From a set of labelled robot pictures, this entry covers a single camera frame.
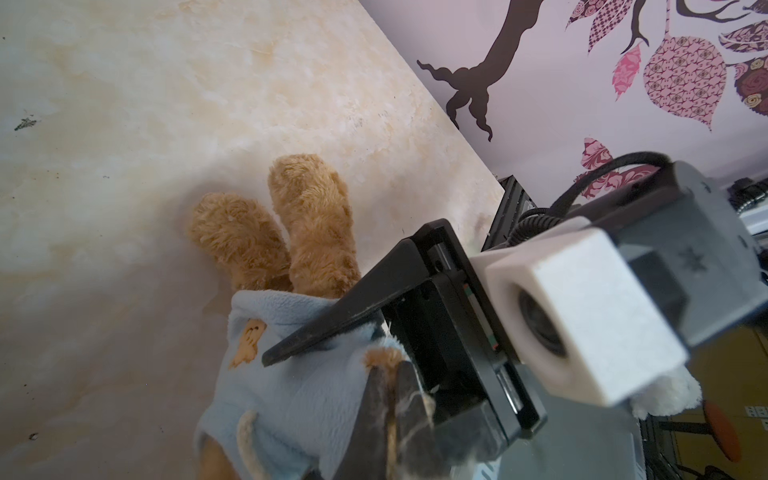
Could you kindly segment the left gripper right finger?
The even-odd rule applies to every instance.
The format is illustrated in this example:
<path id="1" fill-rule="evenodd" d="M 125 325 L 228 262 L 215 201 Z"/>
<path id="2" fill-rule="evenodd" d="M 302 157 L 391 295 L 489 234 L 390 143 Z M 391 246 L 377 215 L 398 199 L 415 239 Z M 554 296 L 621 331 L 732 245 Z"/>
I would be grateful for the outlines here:
<path id="1" fill-rule="evenodd" d="M 448 479 L 415 368 L 398 365 L 394 383 L 393 479 Z"/>

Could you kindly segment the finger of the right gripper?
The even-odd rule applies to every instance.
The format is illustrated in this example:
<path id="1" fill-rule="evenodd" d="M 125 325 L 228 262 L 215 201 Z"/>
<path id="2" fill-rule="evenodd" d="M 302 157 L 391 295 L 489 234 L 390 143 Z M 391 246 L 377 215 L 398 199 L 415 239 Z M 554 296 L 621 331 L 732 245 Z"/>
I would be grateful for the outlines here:
<path id="1" fill-rule="evenodd" d="M 347 333 L 368 322 L 376 311 L 420 286 L 429 271 L 416 243 L 406 238 L 372 268 L 360 281 L 320 314 L 262 355 L 270 367 L 300 355 L 326 340 Z"/>

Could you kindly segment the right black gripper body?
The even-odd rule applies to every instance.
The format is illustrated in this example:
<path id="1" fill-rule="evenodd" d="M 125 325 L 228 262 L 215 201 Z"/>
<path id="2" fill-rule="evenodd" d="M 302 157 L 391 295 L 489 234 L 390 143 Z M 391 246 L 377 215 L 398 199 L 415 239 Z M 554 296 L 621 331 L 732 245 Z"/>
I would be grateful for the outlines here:
<path id="1" fill-rule="evenodd" d="M 422 388 L 434 400 L 434 433 L 451 465 L 498 459 L 548 419 L 451 224 L 439 219 L 410 236 L 413 265 L 427 277 L 383 309 Z"/>

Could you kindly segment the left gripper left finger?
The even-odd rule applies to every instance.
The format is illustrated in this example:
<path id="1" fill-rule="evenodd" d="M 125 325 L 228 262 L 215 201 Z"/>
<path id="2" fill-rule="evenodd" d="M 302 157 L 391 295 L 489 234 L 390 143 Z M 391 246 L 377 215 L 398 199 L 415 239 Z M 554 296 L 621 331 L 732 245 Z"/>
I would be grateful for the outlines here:
<path id="1" fill-rule="evenodd" d="M 388 478 L 393 399 L 387 371 L 373 367 L 335 480 Z"/>

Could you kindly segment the brown plush teddy bear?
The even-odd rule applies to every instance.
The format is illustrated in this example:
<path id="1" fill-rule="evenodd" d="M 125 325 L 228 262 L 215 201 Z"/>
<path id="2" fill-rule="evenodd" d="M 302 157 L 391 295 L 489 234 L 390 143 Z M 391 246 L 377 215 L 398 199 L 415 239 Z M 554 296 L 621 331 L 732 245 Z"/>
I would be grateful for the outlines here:
<path id="1" fill-rule="evenodd" d="M 228 274 L 234 295 L 273 290 L 335 303 L 360 278 L 345 183 L 320 157 L 297 154 L 274 162 L 268 187 L 270 208 L 233 193 L 204 196 L 190 239 Z"/>

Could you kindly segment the light blue fleece hoodie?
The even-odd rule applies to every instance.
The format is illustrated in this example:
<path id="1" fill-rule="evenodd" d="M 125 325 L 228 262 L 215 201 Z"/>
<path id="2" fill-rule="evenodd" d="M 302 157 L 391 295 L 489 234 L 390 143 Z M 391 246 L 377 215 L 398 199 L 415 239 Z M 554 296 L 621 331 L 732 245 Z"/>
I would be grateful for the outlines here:
<path id="1" fill-rule="evenodd" d="M 201 479 L 332 478 L 344 457 L 374 366 L 406 360 L 383 318 L 265 367 L 267 350 L 329 310 L 333 300 L 239 291 L 214 397 L 195 432 Z"/>

